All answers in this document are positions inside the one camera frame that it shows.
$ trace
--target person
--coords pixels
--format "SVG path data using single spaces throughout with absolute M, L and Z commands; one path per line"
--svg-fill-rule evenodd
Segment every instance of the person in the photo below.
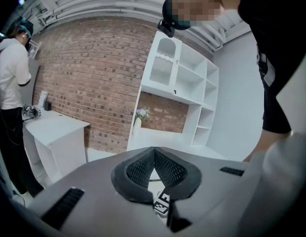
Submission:
M 31 75 L 25 48 L 33 33 L 33 25 L 18 18 L 0 43 L 0 150 L 9 177 L 20 194 L 36 196 L 43 187 L 34 177 L 23 141 L 20 87 Z
M 164 7 L 164 19 L 175 28 L 177 24 L 179 30 L 214 20 L 225 10 L 238 10 L 257 41 L 257 64 L 264 87 L 263 129 L 244 161 L 290 136 L 290 124 L 276 95 L 306 53 L 306 35 L 299 37 L 299 32 L 306 33 L 306 0 L 166 0 Z

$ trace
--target light fixture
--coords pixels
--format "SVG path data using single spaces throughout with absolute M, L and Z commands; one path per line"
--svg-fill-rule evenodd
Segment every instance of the light fixture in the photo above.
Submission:
M 25 0 L 18 0 L 18 2 L 19 2 L 20 5 L 24 5 Z

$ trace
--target white sleeve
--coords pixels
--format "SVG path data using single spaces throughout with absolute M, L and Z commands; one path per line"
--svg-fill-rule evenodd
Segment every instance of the white sleeve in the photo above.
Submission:
M 15 76 L 19 85 L 27 84 L 31 79 L 31 74 L 29 73 L 29 59 L 27 53 L 22 55 L 17 62 Z

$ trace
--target brick wall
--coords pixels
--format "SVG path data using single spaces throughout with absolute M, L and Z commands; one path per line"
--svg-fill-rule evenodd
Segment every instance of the brick wall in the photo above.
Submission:
M 171 99 L 141 92 L 137 108 L 150 112 L 150 118 L 142 122 L 142 127 L 181 133 L 188 107 Z
M 85 146 L 124 152 L 155 33 L 155 24 L 143 20 L 101 17 L 72 21 L 35 36 L 42 48 L 36 57 L 40 69 L 34 104 L 42 90 L 48 91 L 53 110 L 91 123 L 84 131 Z

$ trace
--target white flowers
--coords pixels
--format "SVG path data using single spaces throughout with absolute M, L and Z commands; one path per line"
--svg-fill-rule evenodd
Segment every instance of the white flowers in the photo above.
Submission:
M 149 118 L 149 110 L 145 110 L 145 109 L 137 109 L 136 113 L 135 113 L 135 117 L 139 118 L 140 120 L 144 121 L 147 120 Z

